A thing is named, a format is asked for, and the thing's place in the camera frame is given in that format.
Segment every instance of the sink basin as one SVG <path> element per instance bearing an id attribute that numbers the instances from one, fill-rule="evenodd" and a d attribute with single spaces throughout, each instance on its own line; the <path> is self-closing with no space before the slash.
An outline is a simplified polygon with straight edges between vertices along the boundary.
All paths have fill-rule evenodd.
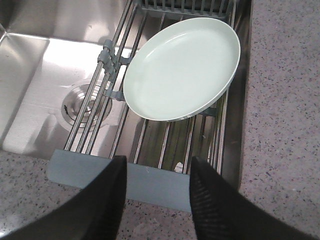
<path id="1" fill-rule="evenodd" d="M 97 57 L 105 40 L 112 39 L 115 35 L 126 2 L 125 0 L 0 2 L 0 149 L 49 160 L 55 149 L 64 148 L 97 66 Z M 148 2 L 142 2 L 144 6 L 148 5 Z M 135 36 L 145 13 L 140 1 L 133 1 L 131 8 L 136 3 L 139 3 L 138 10 L 125 42 L 123 57 L 128 57 L 132 52 Z M 250 1 L 237 2 L 234 27 L 240 38 L 242 53 L 237 73 L 229 88 L 224 147 L 221 150 L 222 176 L 235 188 L 239 184 L 241 165 L 250 6 Z M 177 21 L 170 15 L 161 18 L 156 13 L 150 13 L 137 49 L 139 50 L 160 28 Z M 121 31 L 116 51 L 124 34 L 124 31 Z M 125 70 L 125 66 L 121 66 L 115 90 L 121 89 Z M 88 114 L 95 102 L 103 77 L 101 74 L 97 80 L 97 89 L 86 109 Z M 125 107 L 125 102 L 111 100 L 91 155 L 99 157 L 110 155 Z M 199 115 L 194 119 L 194 137 L 190 143 L 192 155 L 207 157 L 214 119 L 214 115 Z M 75 142 L 81 137 L 86 118 L 82 121 Z M 188 126 L 190 122 L 182 120 L 177 122 L 170 132 L 166 132 L 166 123 L 149 122 L 146 126 L 144 119 L 129 111 L 116 154 L 126 155 L 129 161 L 133 162 L 141 129 L 145 127 L 143 136 L 145 141 L 139 152 L 139 164 L 157 167 L 158 158 L 162 154 L 161 168 L 177 172 L 185 156 L 182 146 L 186 145 Z M 169 136 L 166 142 L 168 148 L 163 153 L 163 137 L 166 134 Z M 70 150 L 75 151 L 76 146 L 72 146 Z"/>

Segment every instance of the metal rod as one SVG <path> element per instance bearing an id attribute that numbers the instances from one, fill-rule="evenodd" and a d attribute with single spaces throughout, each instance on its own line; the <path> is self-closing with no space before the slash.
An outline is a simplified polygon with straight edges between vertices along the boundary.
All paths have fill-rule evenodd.
<path id="1" fill-rule="evenodd" d="M 196 8 L 196 0 L 192 0 L 192 8 L 191 8 L 191 13 L 195 13 L 195 8 Z"/>
<path id="2" fill-rule="evenodd" d="M 113 47 L 115 48 L 116 45 L 117 45 L 117 42 L 118 42 L 118 39 L 120 37 L 120 33 L 122 31 L 122 28 L 124 27 L 124 24 L 125 24 L 125 20 L 127 18 L 127 15 L 129 13 L 129 9 L 130 9 L 130 6 L 131 6 L 131 3 L 132 3 L 133 0 L 128 0 L 126 2 L 126 5 L 124 7 L 124 10 L 123 10 L 123 13 L 121 15 L 121 18 L 120 18 L 120 21 L 119 21 L 119 24 L 115 30 L 115 33 L 114 33 L 114 36 L 113 36 L 113 39 L 112 39 L 112 43 L 113 43 Z"/>
<path id="3" fill-rule="evenodd" d="M 162 141 L 162 148 L 161 148 L 161 153 L 160 153 L 160 158 L 159 158 L 159 164 L 158 164 L 158 169 L 162 168 L 162 164 L 164 162 L 164 156 L 167 148 L 167 143 L 168 143 L 168 136 L 169 136 L 169 131 L 171 129 L 172 122 L 167 122 L 165 124 L 165 132 L 164 132 L 164 137 Z"/>
<path id="4" fill-rule="evenodd" d="M 212 166 L 211 159 L 212 157 L 212 152 L 214 150 L 214 142 L 215 142 L 215 127 L 216 127 L 216 117 L 213 117 L 211 120 L 211 126 L 210 126 L 210 133 L 209 133 L 209 149 L 208 149 L 208 155 L 207 155 L 207 162 Z"/>
<path id="5" fill-rule="evenodd" d="M 214 6 L 215 6 L 215 0 L 211 0 L 209 16 L 212 16 L 212 13 L 214 11 Z"/>
<path id="6" fill-rule="evenodd" d="M 139 156 L 140 156 L 141 149 L 142 149 L 142 144 L 143 144 L 145 136 L 146 136 L 146 130 L 147 130 L 148 123 L 149 123 L 149 120 L 144 118 L 143 124 L 142 124 L 142 129 L 141 129 L 139 140 L 138 140 L 138 145 L 136 147 L 136 151 L 135 151 L 135 155 L 134 155 L 134 159 L 133 159 L 134 164 L 138 163 Z"/>
<path id="7" fill-rule="evenodd" d="M 130 32 L 131 26 L 132 26 L 132 24 L 134 22 L 134 18 L 135 18 L 136 12 L 137 12 L 137 4 L 134 5 L 132 13 L 130 14 L 127 26 L 126 26 L 124 34 L 123 34 L 123 38 L 122 38 L 120 46 L 119 46 L 119 50 L 118 50 L 118 52 L 116 54 L 116 61 L 117 62 L 119 62 L 119 60 L 121 58 L 121 54 L 122 54 L 122 52 L 123 52 L 123 50 L 125 48 L 125 44 L 126 44 L 126 41 L 128 39 L 128 35 L 129 35 L 129 32 Z M 118 66 L 117 69 L 115 69 L 115 72 L 116 72 L 115 79 L 117 79 L 117 76 L 119 74 L 119 69 L 120 69 L 120 66 Z M 114 89 L 114 86 L 115 86 L 115 82 L 112 82 L 108 89 L 112 91 Z M 96 120 L 96 124 L 94 126 L 94 129 L 93 129 L 92 135 L 90 137 L 88 146 L 86 148 L 86 151 L 85 151 L 86 154 L 90 154 L 91 151 L 92 151 L 92 148 L 93 148 L 93 146 L 95 144 L 95 141 L 96 141 L 96 138 L 97 138 L 97 134 L 98 134 L 98 132 L 100 130 L 100 126 L 101 126 L 102 120 L 104 118 L 104 114 L 105 114 L 105 112 L 107 110 L 109 101 L 110 101 L 110 98 L 108 96 L 106 96 L 104 101 L 103 101 L 103 104 L 102 104 L 101 112 L 99 113 L 98 118 Z"/>
<path id="8" fill-rule="evenodd" d="M 221 97 L 219 99 L 219 104 L 217 107 L 218 113 L 216 116 L 216 122 L 215 122 L 215 138 L 213 142 L 213 150 L 211 155 L 211 165 L 214 169 L 217 169 L 217 160 L 218 160 L 218 150 L 219 150 L 219 136 L 220 136 L 220 129 L 221 129 L 221 115 L 222 115 L 222 101 L 223 98 Z"/>
<path id="9" fill-rule="evenodd" d="M 101 101 L 101 99 L 102 99 L 102 97 L 104 95 L 104 91 L 105 91 L 105 89 L 107 87 L 108 79 L 109 79 L 109 73 L 105 74 L 104 77 L 103 77 L 101 86 L 99 88 L 98 94 L 97 94 L 96 99 L 94 101 L 94 104 L 93 104 L 93 107 L 91 109 L 89 118 L 88 118 L 87 122 L 85 123 L 84 130 L 83 130 L 83 132 L 81 134 L 80 140 L 79 140 L 78 145 L 76 147 L 76 150 L 75 150 L 76 153 L 81 153 L 82 149 L 84 148 L 84 145 L 85 145 L 85 142 L 87 140 L 88 134 L 90 132 L 92 123 L 94 122 L 94 118 L 96 116 L 96 112 L 98 110 L 100 101 Z"/>
<path id="10" fill-rule="evenodd" d="M 228 95 L 229 95 L 229 90 L 227 90 L 223 94 L 223 101 L 222 101 L 221 126 L 220 126 L 220 135 L 219 135 L 219 149 L 218 149 L 217 163 L 216 163 L 216 171 L 218 174 L 222 173 L 222 160 L 223 160 L 223 156 L 224 156 L 224 146 L 225 146 Z"/>
<path id="11" fill-rule="evenodd" d="M 206 2 L 206 0 L 202 0 L 202 2 L 201 2 L 201 8 L 200 8 L 200 14 L 201 15 L 204 14 L 205 2 Z"/>
<path id="12" fill-rule="evenodd" d="M 234 5 L 233 3 L 234 3 L 233 0 L 227 0 L 227 7 L 226 7 L 226 10 L 225 10 L 225 17 L 226 18 L 230 19 L 230 17 L 232 16 L 232 9 L 233 9 L 233 5 Z"/>
<path id="13" fill-rule="evenodd" d="M 216 109 L 217 109 L 217 115 L 212 119 L 212 122 L 211 122 L 211 137 L 210 137 L 210 145 L 209 145 L 209 150 L 208 150 L 208 158 L 207 158 L 207 161 L 208 163 L 210 163 L 210 165 L 212 167 L 214 167 L 214 158 L 215 158 L 215 154 L 216 154 L 216 139 L 218 138 L 217 137 L 217 134 L 218 134 L 218 125 L 219 125 L 219 109 L 221 108 L 220 107 L 220 99 L 217 101 L 216 103 Z"/>
<path id="14" fill-rule="evenodd" d="M 178 125 L 178 131 L 177 131 L 177 135 L 180 136 L 181 134 L 181 121 L 179 122 L 174 122 L 174 127 L 176 127 L 176 125 Z M 179 141 L 179 137 L 175 138 L 174 141 L 174 147 L 173 147 L 173 155 L 172 155 L 172 162 L 171 162 L 171 166 L 170 169 L 172 170 L 174 167 L 174 161 L 176 159 L 176 154 L 177 154 L 177 148 L 178 148 L 178 141 Z"/>
<path id="15" fill-rule="evenodd" d="M 185 0 L 182 0 L 182 2 L 181 2 L 181 12 L 182 13 L 185 12 Z"/>
<path id="16" fill-rule="evenodd" d="M 116 154 L 117 147 L 118 147 L 118 144 L 119 144 L 119 141 L 120 141 L 120 136 L 121 136 L 122 130 L 124 129 L 125 121 L 126 121 L 126 118 L 127 118 L 127 115 L 128 115 L 128 111 L 129 111 L 129 107 L 128 107 L 127 104 L 125 104 L 124 108 L 123 108 L 123 111 L 122 111 L 121 118 L 120 118 L 119 127 L 118 127 L 118 129 L 116 131 L 115 138 L 114 138 L 114 141 L 113 141 L 113 145 L 112 145 L 112 148 L 111 148 L 111 151 L 110 151 L 110 155 L 109 155 L 110 159 L 112 159 Z"/>
<path id="17" fill-rule="evenodd" d="M 226 0 L 221 0 L 220 9 L 219 9 L 219 14 L 218 14 L 219 17 L 222 16 L 222 10 L 224 9 L 225 1 L 226 1 Z"/>
<path id="18" fill-rule="evenodd" d="M 175 11 L 175 0 L 171 0 L 171 11 Z"/>
<path id="19" fill-rule="evenodd" d="M 96 69 L 95 69 L 94 74 L 92 76 L 91 82 L 89 84 L 89 87 L 86 91 L 83 102 L 81 104 L 79 113 L 75 118 L 74 124 L 72 125 L 71 131 L 69 133 L 68 139 L 64 145 L 64 150 L 70 151 L 70 149 L 74 143 L 74 140 L 75 140 L 77 132 L 79 130 L 81 121 L 82 121 L 84 114 L 87 110 L 87 106 L 91 100 L 92 93 L 94 92 L 94 89 L 96 87 L 96 84 L 97 84 L 98 78 L 100 76 L 103 65 L 104 65 L 104 63 L 102 61 L 99 61 L 96 66 Z"/>
<path id="20" fill-rule="evenodd" d="M 144 30 L 146 21 L 147 21 L 147 14 L 145 13 L 144 16 L 143 16 L 143 19 L 141 21 L 140 27 L 138 29 L 138 32 L 136 34 L 136 38 L 134 40 L 132 51 L 130 53 L 130 57 L 131 58 L 133 58 L 135 56 L 135 54 L 136 54 L 136 51 L 137 51 L 138 45 L 139 45 L 139 41 L 140 41 L 142 32 Z M 124 75 L 122 77 L 122 81 L 121 81 L 121 85 L 120 85 L 119 91 L 123 90 L 123 83 L 124 83 L 124 79 L 125 79 L 125 76 L 126 76 L 127 69 L 128 69 L 128 66 L 126 66 L 126 68 L 125 68 L 125 72 L 124 72 Z M 122 115 L 121 115 L 121 119 L 120 119 L 118 128 L 116 130 L 115 138 L 114 138 L 114 141 L 113 141 L 113 144 L 112 144 L 112 148 L 111 148 L 111 152 L 110 152 L 110 156 L 109 156 L 110 159 L 112 159 L 115 156 L 115 153 L 117 151 L 117 148 L 118 148 L 118 145 L 119 145 L 119 141 L 120 141 L 120 137 L 121 137 L 121 134 L 122 134 L 122 131 L 124 129 L 124 125 L 125 125 L 125 122 L 126 122 L 126 119 L 127 119 L 128 110 L 129 110 L 129 107 L 128 107 L 127 104 L 125 104 L 124 109 L 122 111 Z"/>
<path id="21" fill-rule="evenodd" d="M 236 0 L 233 0 L 233 6 L 232 6 L 232 14 L 231 14 L 231 23 L 230 23 L 230 26 L 235 29 L 235 17 L 236 17 L 236 5 L 237 5 L 237 2 Z"/>
<path id="22" fill-rule="evenodd" d="M 203 144 L 204 144 L 204 134 L 205 134 L 205 128 L 206 128 L 206 116 L 202 116 L 201 120 L 201 127 L 200 127 L 200 135 L 199 135 L 199 151 L 198 151 L 198 156 L 200 156 Z"/>
<path id="23" fill-rule="evenodd" d="M 164 27 L 165 17 L 166 17 L 166 14 L 163 13 L 163 14 L 162 14 L 162 17 L 161 17 L 161 21 L 160 21 L 160 26 L 159 26 L 159 28 L 158 28 L 158 32 L 160 32 L 160 31 L 163 29 L 163 27 Z"/>
<path id="24" fill-rule="evenodd" d="M 189 162 L 190 155 L 192 153 L 192 140 L 193 140 L 193 134 L 194 134 L 195 124 L 196 124 L 196 117 L 197 116 L 193 116 L 188 119 L 187 143 L 186 143 L 186 151 L 184 156 L 184 164 L 182 169 L 183 174 L 187 173 L 188 162 Z"/>

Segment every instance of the drain strainer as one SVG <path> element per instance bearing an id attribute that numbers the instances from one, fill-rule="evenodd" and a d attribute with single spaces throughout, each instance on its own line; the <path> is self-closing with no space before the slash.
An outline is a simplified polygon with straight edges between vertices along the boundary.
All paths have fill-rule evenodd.
<path id="1" fill-rule="evenodd" d="M 67 96 L 64 98 L 62 102 L 62 106 L 61 106 L 62 116 L 64 120 L 70 125 L 73 125 L 76 120 L 76 117 L 81 108 L 81 104 L 85 99 L 85 95 L 88 87 L 89 87 L 89 84 L 84 84 L 84 85 L 75 87 L 67 94 Z M 83 119 L 80 124 L 80 128 L 84 128 L 86 125 L 86 122 L 88 121 L 89 115 L 96 101 L 98 91 L 99 91 L 99 86 L 96 86 L 93 90 L 93 94 L 91 96 L 90 102 L 85 110 Z M 92 126 L 96 125 L 99 113 L 101 112 L 101 109 L 102 109 L 102 105 L 103 105 L 103 101 L 99 103 L 98 109 L 93 118 Z M 106 117 L 109 115 L 111 108 L 112 108 L 112 100 L 108 104 L 108 107 L 103 116 L 103 120 L 106 119 Z"/>

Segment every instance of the speckled countertop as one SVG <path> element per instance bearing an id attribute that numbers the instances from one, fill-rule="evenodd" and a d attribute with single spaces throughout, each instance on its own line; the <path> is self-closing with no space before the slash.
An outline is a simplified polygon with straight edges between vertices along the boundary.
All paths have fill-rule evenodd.
<path id="1" fill-rule="evenodd" d="M 320 1 L 254 0 L 240 192 L 320 238 Z M 79 190 L 47 161 L 0 151 L 0 235 Z M 189 213 L 127 201 L 118 239 L 196 239 Z"/>

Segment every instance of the plate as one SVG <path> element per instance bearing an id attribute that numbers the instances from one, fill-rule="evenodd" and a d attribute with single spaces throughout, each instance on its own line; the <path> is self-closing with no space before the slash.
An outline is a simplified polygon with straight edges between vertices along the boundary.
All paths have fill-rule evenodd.
<path id="1" fill-rule="evenodd" d="M 228 89 L 239 59 L 240 42 L 228 24 L 208 17 L 180 21 L 134 56 L 123 81 L 125 101 L 153 121 L 192 117 Z"/>

